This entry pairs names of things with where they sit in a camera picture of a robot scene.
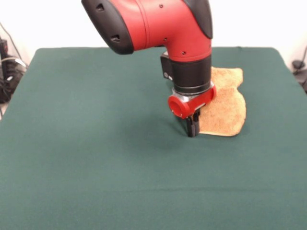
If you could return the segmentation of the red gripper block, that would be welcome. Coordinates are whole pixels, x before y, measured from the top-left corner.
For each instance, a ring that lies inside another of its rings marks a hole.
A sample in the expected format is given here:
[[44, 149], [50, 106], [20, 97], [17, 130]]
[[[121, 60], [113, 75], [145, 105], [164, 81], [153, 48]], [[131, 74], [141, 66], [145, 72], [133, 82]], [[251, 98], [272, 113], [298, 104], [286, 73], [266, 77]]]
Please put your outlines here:
[[216, 86], [211, 85], [209, 90], [192, 96], [179, 94], [175, 89], [172, 92], [167, 100], [169, 109], [175, 116], [186, 119], [188, 136], [193, 138], [200, 133], [200, 109], [214, 99]]

